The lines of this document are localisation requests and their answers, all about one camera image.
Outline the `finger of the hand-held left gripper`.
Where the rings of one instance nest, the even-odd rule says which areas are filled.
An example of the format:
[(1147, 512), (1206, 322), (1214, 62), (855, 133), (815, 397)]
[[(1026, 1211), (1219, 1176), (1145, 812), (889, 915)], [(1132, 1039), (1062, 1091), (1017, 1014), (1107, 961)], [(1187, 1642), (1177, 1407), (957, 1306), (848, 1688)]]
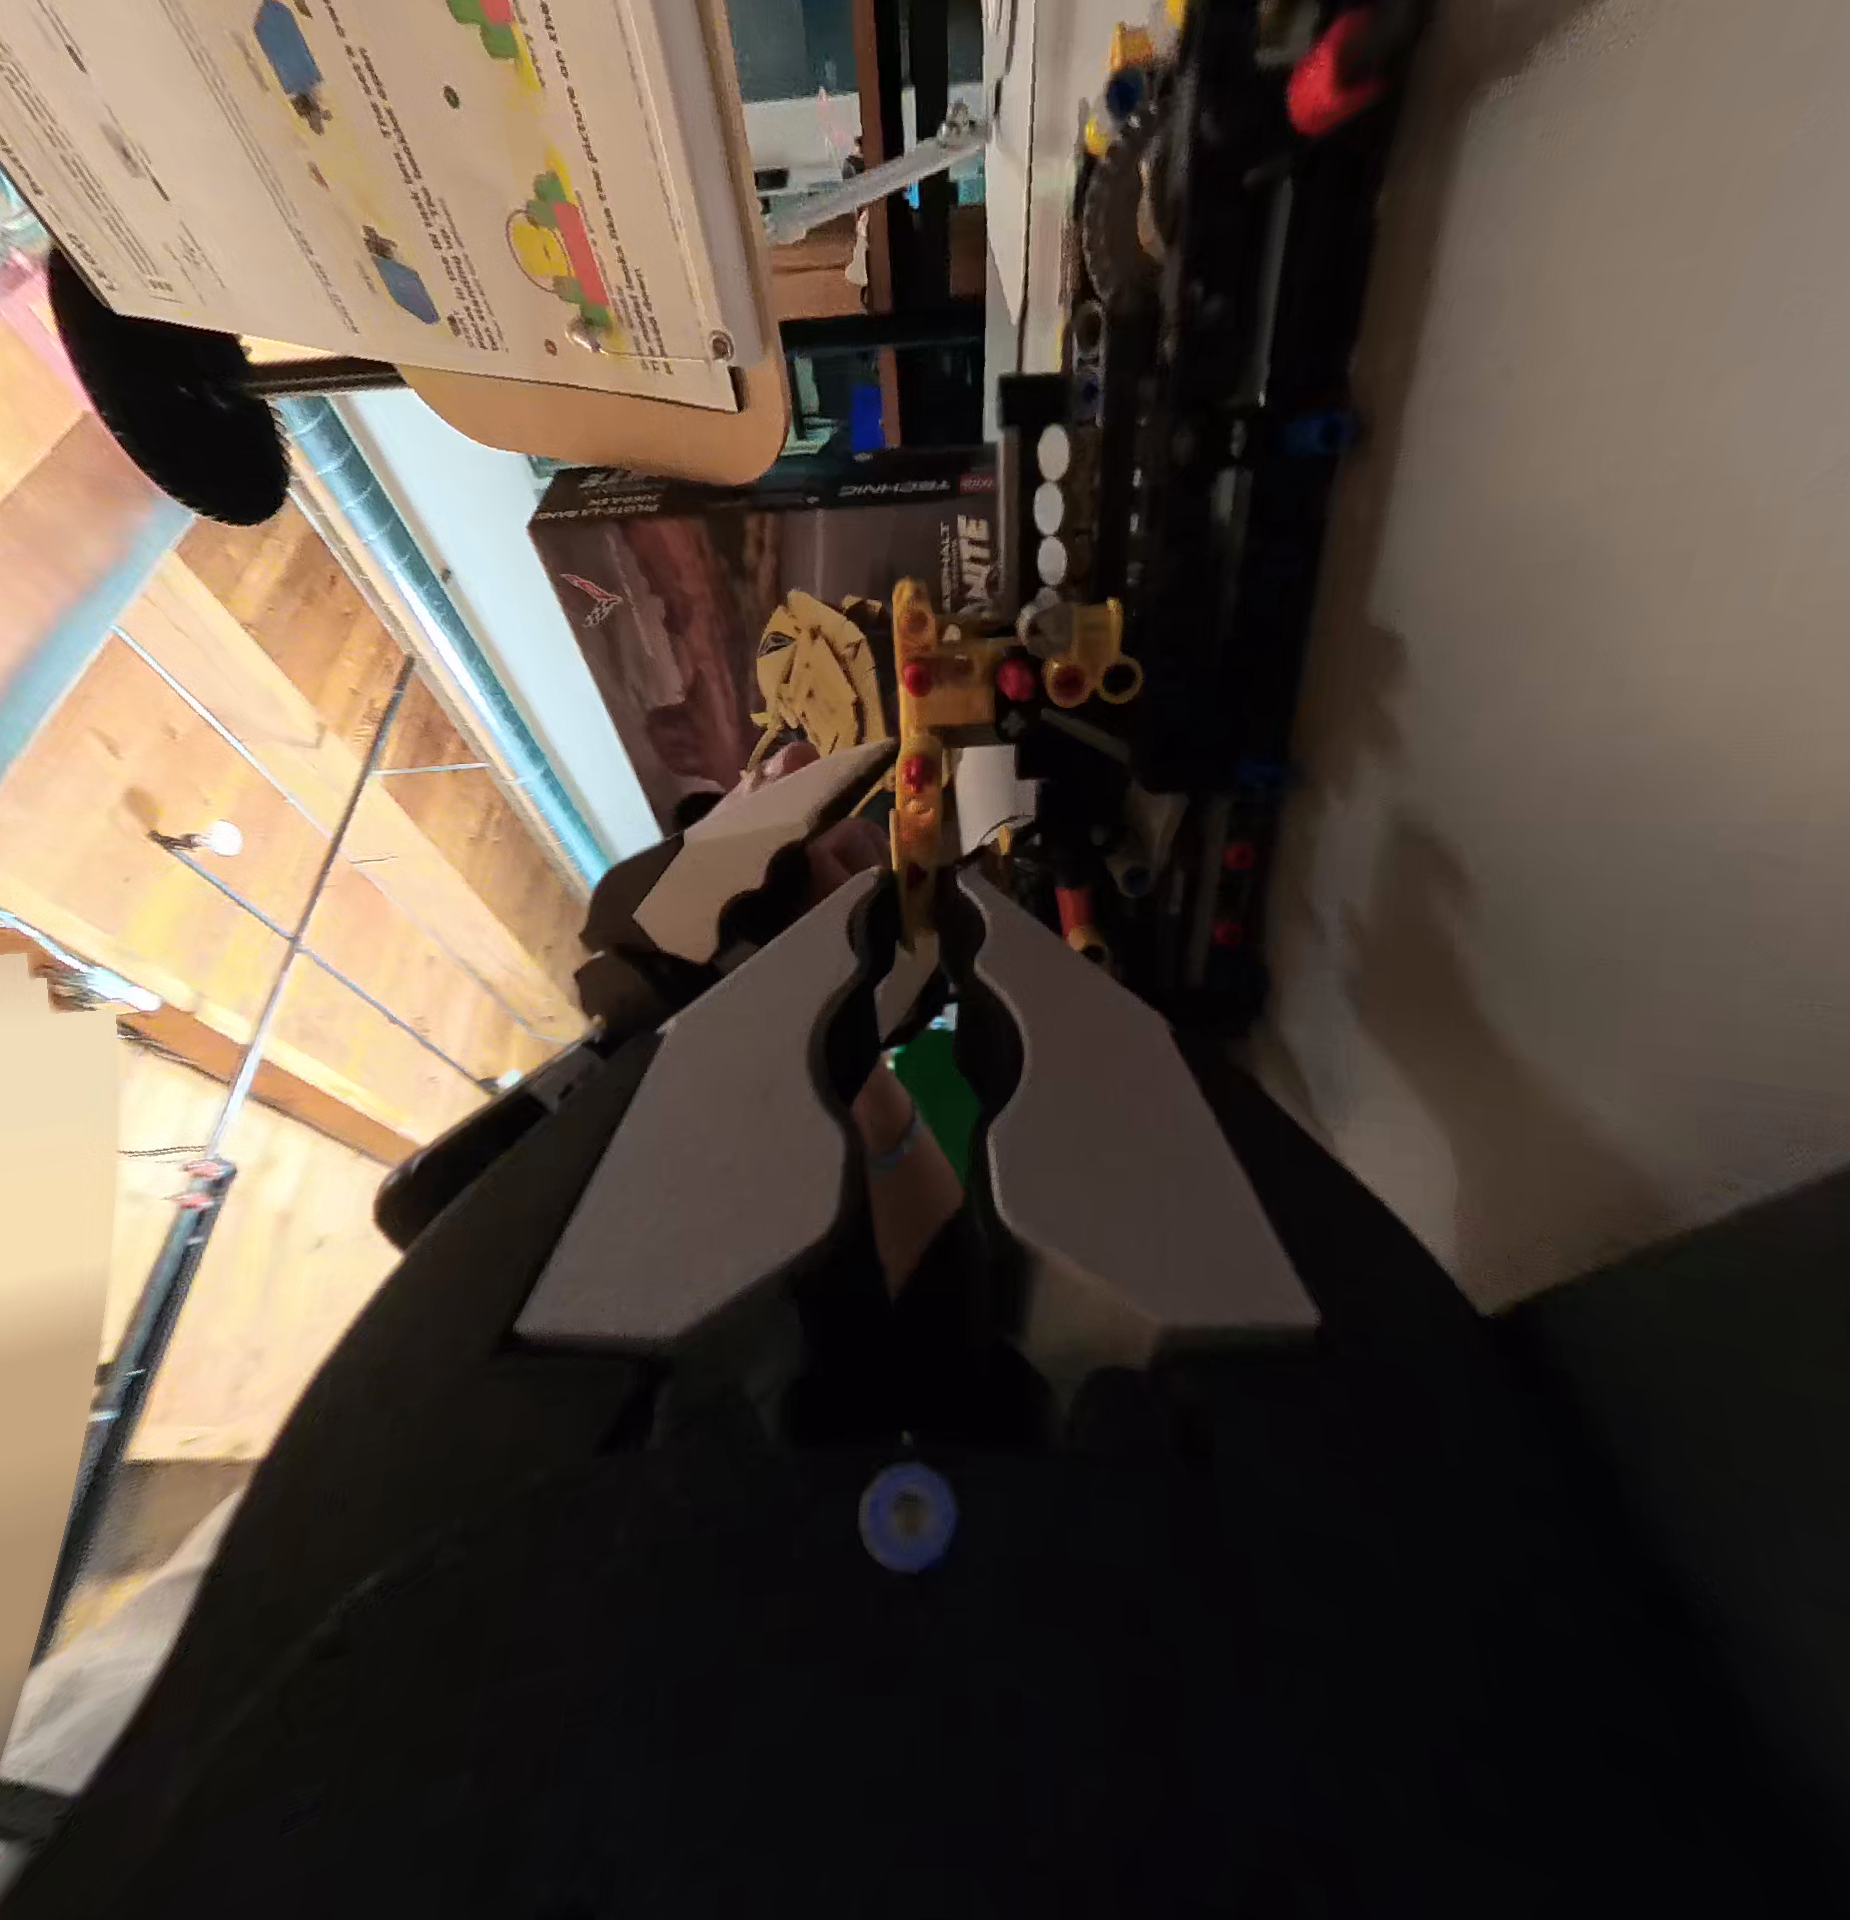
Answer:
[(803, 845), (860, 814), (894, 756), (890, 743), (870, 743), (825, 756), (830, 764), (765, 791), (728, 791), (677, 840), (666, 871), (634, 907), (634, 926), (652, 947), (686, 962), (711, 962), (745, 918), (770, 943), (800, 918), (788, 896), (803, 879)]

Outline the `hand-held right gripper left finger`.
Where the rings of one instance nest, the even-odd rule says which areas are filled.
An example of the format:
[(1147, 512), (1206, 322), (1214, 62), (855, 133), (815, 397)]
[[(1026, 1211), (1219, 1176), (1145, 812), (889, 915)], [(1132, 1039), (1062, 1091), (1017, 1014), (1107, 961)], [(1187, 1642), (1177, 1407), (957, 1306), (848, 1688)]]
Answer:
[(660, 1030), (518, 1313), (524, 1345), (678, 1352), (766, 1306), (839, 1239), (889, 896), (884, 874), (858, 874)]

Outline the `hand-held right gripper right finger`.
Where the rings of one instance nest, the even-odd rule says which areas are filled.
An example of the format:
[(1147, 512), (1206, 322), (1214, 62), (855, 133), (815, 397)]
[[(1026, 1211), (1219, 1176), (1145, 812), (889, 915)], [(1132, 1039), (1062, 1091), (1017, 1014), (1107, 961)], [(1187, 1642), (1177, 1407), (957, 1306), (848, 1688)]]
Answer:
[(967, 1008), (1002, 1018), (984, 1190), (1045, 1381), (1314, 1339), (1320, 1309), (1168, 1018), (989, 876), (964, 871), (957, 902)]

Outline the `yellow lego connector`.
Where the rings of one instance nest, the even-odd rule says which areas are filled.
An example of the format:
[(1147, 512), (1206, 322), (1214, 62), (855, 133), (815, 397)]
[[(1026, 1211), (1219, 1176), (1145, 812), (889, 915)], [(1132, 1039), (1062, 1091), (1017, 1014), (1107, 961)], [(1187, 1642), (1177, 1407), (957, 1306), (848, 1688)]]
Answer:
[(939, 891), (948, 868), (948, 730), (959, 683), (959, 631), (939, 613), (928, 586), (902, 580), (890, 593), (896, 686), (896, 756), (890, 764), (890, 876), (902, 943), (915, 952), (939, 933)]

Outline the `partly built lego car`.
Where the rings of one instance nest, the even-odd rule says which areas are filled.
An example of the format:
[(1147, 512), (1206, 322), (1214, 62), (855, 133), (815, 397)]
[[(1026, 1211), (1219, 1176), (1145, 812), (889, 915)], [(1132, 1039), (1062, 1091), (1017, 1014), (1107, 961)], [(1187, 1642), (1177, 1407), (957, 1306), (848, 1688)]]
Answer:
[(1266, 891), (1400, 93), (1432, 3), (1153, 3), (1056, 184), (1056, 368), (998, 383), (948, 868), (1180, 1027), (1268, 997)]

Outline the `black lego set box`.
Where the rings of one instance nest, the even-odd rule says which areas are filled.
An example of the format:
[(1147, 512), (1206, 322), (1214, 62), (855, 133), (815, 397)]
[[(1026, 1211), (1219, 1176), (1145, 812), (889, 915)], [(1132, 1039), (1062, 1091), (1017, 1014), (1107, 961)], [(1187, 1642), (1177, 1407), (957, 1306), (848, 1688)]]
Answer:
[(664, 828), (798, 740), (896, 732), (890, 595), (993, 602), (993, 447), (815, 452), (745, 485), (560, 469), (531, 543)]

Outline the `person's left hand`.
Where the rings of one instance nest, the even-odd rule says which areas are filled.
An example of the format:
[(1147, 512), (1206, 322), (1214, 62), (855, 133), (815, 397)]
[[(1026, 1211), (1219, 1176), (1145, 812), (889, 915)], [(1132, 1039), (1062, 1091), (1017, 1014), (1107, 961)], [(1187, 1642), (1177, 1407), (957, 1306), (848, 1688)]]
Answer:
[[(830, 764), (825, 756), (815, 751), (800, 735), (785, 735), (761, 764), (748, 767), (743, 784), (733, 788), (737, 796), (765, 791), (775, 784), (796, 780), (800, 770), (812, 764)], [(825, 833), (803, 845), (803, 879), (796, 886), (788, 902), (798, 915), (815, 907), (839, 890), (846, 890), (858, 874), (884, 871), (889, 868), (889, 828), (876, 826), (870, 816), (855, 814), (832, 824)]]

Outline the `wooden book stand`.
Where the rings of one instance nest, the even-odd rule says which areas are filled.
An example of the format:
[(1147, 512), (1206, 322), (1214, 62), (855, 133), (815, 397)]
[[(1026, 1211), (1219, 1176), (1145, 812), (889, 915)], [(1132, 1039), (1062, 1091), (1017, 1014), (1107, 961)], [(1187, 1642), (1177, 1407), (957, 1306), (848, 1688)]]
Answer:
[[(705, 6), (715, 30), (728, 44), (720, 56), (720, 120), (733, 144), (733, 176), (752, 203), (748, 278), (761, 302), (766, 343), (756, 366), (745, 368), (743, 409), (737, 415), (711, 415), (678, 401), (390, 362), (406, 375), (406, 391), (422, 397), (462, 436), (527, 459), (634, 469), (691, 482), (752, 482), (781, 452), (796, 415), (788, 336), (772, 302), (775, 257), (808, 244), (815, 227), (846, 224), (860, 210), (912, 188), (912, 182), (943, 176), (968, 157), (1001, 157), (1001, 133), (993, 132), (998, 101), (989, 101), (984, 109), (957, 104), (942, 111), (939, 129), (926, 109), (915, 109), (915, 146), (890, 161), (870, 165), (858, 179), (822, 179), (815, 161), (808, 161), (796, 169), (792, 188), (770, 188), (752, 158), (752, 120), (743, 101), (725, 9), (720, 3)], [(288, 360), (289, 351), (324, 351), (267, 336), (240, 341), (259, 362)]]

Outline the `black pole lamp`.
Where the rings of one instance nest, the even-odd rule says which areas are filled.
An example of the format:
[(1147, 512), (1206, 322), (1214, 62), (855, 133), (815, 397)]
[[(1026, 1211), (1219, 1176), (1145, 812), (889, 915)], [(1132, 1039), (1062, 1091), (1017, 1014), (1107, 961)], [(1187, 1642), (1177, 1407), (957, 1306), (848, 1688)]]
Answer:
[(259, 362), (233, 335), (120, 315), (62, 246), (48, 252), (48, 297), (102, 428), (155, 489), (215, 525), (257, 527), (288, 501), (289, 452), (276, 401), (406, 388), (378, 360)]

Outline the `printed instruction sheet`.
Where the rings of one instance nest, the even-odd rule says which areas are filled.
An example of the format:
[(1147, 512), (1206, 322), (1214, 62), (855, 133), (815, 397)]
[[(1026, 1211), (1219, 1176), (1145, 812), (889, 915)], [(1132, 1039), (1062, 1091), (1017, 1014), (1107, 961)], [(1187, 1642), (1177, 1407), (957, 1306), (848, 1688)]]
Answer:
[(737, 415), (725, 49), (705, 3), (0, 3), (0, 165), (129, 318)]

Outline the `silver ventilation duct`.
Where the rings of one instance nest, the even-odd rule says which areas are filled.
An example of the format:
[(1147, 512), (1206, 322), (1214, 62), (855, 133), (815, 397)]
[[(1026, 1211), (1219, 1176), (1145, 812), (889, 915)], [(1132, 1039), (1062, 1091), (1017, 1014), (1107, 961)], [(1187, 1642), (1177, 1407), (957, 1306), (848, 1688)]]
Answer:
[(574, 799), (554, 756), (487, 655), (445, 574), (413, 534), (332, 397), (276, 398), (289, 456), (289, 498), (336, 553), (345, 576), (417, 662), (432, 698), (473, 743), (527, 826), (589, 896), (615, 854)]

